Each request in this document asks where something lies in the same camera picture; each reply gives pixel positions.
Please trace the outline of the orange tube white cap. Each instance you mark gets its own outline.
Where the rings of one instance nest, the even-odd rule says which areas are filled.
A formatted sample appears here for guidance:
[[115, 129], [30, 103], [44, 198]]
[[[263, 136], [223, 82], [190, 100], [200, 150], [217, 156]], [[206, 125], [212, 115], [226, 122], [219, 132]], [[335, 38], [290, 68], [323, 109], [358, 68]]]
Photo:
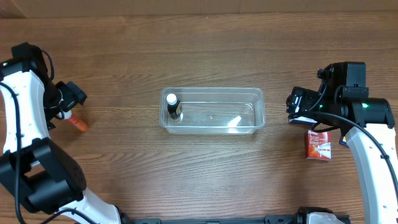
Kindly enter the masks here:
[[73, 125], [74, 127], [76, 127], [78, 130], [80, 130], [81, 132], [85, 132], [88, 130], [88, 125], [81, 120], [79, 117], [77, 117], [72, 110], [65, 112], [65, 120], [67, 122], [69, 122], [71, 125]]

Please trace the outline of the white blue medicine box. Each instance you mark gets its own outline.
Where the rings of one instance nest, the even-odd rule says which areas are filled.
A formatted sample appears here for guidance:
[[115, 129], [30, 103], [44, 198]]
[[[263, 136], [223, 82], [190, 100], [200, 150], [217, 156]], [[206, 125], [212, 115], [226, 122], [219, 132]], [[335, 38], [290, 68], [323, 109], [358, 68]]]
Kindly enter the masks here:
[[316, 123], [316, 121], [314, 119], [310, 119], [310, 118], [306, 118], [304, 116], [298, 117], [298, 118], [294, 118], [294, 119], [289, 119], [289, 123], [292, 124], [304, 124], [304, 125], [313, 125]]

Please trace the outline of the blue yellow VapoDrops box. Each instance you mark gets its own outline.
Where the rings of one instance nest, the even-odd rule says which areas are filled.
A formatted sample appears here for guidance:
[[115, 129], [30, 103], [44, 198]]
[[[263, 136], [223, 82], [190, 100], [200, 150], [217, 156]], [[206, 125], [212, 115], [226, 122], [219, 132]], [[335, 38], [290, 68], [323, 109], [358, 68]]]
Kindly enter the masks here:
[[343, 136], [343, 137], [340, 137], [339, 143], [340, 143], [342, 146], [347, 146], [346, 138], [345, 138], [344, 136]]

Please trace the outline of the red medicine box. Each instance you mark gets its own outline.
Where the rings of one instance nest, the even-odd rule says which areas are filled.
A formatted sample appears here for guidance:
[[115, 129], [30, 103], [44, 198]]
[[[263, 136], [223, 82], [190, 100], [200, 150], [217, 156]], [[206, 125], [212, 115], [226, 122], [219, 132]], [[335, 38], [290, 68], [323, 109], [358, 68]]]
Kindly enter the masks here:
[[305, 157], [328, 161], [331, 156], [331, 134], [330, 132], [316, 133], [308, 130], [305, 135]]

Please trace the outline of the dark bottle white cap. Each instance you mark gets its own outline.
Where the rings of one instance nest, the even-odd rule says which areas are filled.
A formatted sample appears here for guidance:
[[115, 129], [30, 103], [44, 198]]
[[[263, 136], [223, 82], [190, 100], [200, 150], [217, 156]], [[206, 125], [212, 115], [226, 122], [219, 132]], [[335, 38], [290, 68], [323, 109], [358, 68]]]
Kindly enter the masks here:
[[170, 93], [166, 96], [167, 111], [172, 119], [178, 119], [182, 114], [182, 104], [177, 96]]

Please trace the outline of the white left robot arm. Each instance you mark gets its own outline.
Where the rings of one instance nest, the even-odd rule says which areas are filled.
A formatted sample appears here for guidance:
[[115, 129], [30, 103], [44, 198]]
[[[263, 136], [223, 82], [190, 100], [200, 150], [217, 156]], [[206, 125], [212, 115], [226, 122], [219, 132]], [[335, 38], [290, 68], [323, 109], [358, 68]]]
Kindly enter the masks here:
[[78, 163], [50, 137], [53, 119], [79, 130], [87, 125], [72, 109], [86, 93], [72, 82], [54, 82], [50, 55], [36, 45], [14, 46], [1, 63], [1, 93], [6, 112], [6, 141], [1, 156], [1, 184], [22, 211], [44, 212], [49, 220], [64, 215], [77, 223], [129, 223], [117, 206], [95, 195]]

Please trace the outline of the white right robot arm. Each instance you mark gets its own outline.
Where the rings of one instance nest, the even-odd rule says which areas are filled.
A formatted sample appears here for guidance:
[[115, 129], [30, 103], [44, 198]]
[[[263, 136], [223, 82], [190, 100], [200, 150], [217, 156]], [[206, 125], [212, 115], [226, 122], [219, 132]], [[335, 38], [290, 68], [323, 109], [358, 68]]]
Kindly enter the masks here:
[[339, 129], [353, 155], [366, 223], [397, 223], [395, 121], [384, 98], [368, 88], [338, 85], [319, 91], [294, 87], [287, 98], [289, 119], [305, 117]]

